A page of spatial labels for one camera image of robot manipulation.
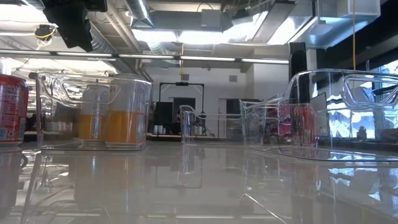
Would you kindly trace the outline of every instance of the yellow cable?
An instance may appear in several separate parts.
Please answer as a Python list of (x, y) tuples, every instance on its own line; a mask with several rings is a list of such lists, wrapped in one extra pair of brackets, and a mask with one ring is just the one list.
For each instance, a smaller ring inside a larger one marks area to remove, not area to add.
[(55, 32), (55, 28), (52, 30), (52, 32), (50, 34), (44, 35), (44, 36), (37, 36), (35, 35), (37, 38), (46, 38), (46, 37), (50, 37), (51, 35), (53, 35)]
[(356, 70), (356, 42), (355, 42), (355, 6), (356, 0), (353, 0), (353, 68)]

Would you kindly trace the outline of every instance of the metal frame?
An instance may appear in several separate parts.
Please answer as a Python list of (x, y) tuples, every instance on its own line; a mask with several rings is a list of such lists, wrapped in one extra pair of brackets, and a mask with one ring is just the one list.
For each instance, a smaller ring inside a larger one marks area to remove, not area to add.
[(175, 86), (190, 86), (190, 85), (200, 85), (202, 87), (202, 93), (201, 93), (201, 111), (204, 112), (204, 107), (205, 107), (205, 84), (202, 83), (185, 83), (185, 82), (180, 82), (184, 83), (186, 85), (179, 85), (179, 82), (175, 83), (164, 83), (161, 82), (159, 83), (159, 102), (162, 101), (162, 85), (175, 85)]
[(10, 50), (0, 49), (2, 57), (22, 57), (22, 58), (69, 58), (69, 60), (104, 60), (113, 61), (117, 58), (136, 58), (136, 59), (157, 59), (157, 60), (196, 60), (209, 62), (239, 62), (239, 63), (264, 63), (288, 65), (288, 60), (277, 59), (257, 59), (257, 58), (234, 58), (234, 57), (202, 57), (188, 55), (154, 55), (136, 53), (86, 53), (86, 52), (59, 52), (59, 51), (39, 51), (39, 50)]

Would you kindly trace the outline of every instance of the air vent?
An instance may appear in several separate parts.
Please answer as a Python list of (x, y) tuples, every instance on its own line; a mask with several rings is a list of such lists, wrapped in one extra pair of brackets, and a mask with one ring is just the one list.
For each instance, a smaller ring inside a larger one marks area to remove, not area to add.
[(238, 82), (238, 76), (237, 75), (230, 75), (229, 76), (229, 82)]
[(181, 81), (189, 81), (189, 74), (180, 74)]

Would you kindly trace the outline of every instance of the metal beam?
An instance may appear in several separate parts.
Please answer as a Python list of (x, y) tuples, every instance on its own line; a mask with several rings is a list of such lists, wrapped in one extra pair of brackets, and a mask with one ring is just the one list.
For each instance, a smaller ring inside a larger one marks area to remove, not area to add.
[(276, 60), (266, 58), (234, 58), (234, 57), (202, 57), (191, 55), (154, 55), (154, 54), (108, 54), (108, 53), (86, 53), (86, 52), (56, 52), (56, 51), (38, 51), (38, 50), (10, 50), (0, 49), (2, 57), (32, 57), (32, 58), (69, 58), (69, 60), (104, 60), (112, 61), (117, 58), (136, 58), (136, 59), (157, 59), (157, 60), (191, 60), (191, 61), (207, 61), (207, 62), (238, 62), (238, 63), (264, 63), (288, 65), (288, 60)]

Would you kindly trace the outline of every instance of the container handle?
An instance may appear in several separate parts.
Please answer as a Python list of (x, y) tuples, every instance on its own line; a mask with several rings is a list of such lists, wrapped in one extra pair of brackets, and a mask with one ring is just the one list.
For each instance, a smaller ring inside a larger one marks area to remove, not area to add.
[[(394, 84), (394, 85), (398, 85), (398, 80), (397, 81), (380, 81), (380, 80), (375, 80), (374, 78), (368, 78), (368, 77), (354, 77), (352, 75), (349, 75), (345, 78), (345, 90), (344, 90), (344, 94), (345, 97), (342, 97), (342, 100), (344, 101), (344, 103), (346, 103), (347, 105), (353, 105), (353, 106), (395, 106), (398, 103), (398, 86), (396, 86), (391, 93), (387, 96), (387, 98), (381, 100), (380, 102), (360, 102), (358, 100), (355, 100), (355, 97), (353, 95), (353, 91), (351, 89), (351, 87), (349, 86), (349, 82), (378, 82), (378, 83), (390, 83), (390, 84)], [(352, 101), (351, 102), (347, 102), (347, 98), (346, 96), (348, 96), (348, 98)]]
[[(53, 81), (51, 83), (51, 85), (53, 85), (54, 83), (57, 83), (57, 85), (59, 86), (59, 91), (58, 94), (64, 96), (63, 98), (59, 98), (57, 96), (54, 96), (53, 94), (49, 93), (48, 87), (46, 86), (46, 83), (44, 82), (45, 78), (53, 78)], [(114, 99), (117, 97), (117, 95), (120, 93), (121, 88), (115, 84), (112, 83), (101, 83), (101, 82), (84, 82), (84, 81), (79, 81), (79, 80), (69, 80), (69, 79), (64, 79), (62, 77), (59, 77), (57, 75), (39, 75), (36, 78), (39, 83), (40, 86), (42, 87), (42, 93), (49, 99), (59, 102), (65, 106), (73, 106), (75, 107), (77, 104), (81, 104), (81, 103), (99, 103), (99, 104), (110, 104), (114, 101)], [(108, 99), (108, 101), (106, 102), (98, 102), (98, 101), (83, 101), (83, 100), (76, 100), (70, 97), (69, 93), (67, 92), (67, 89), (65, 88), (65, 84), (67, 83), (81, 83), (83, 85), (99, 85), (99, 86), (106, 86), (106, 87), (115, 87), (115, 94), (112, 94), (112, 96), (110, 96), (111, 98)]]

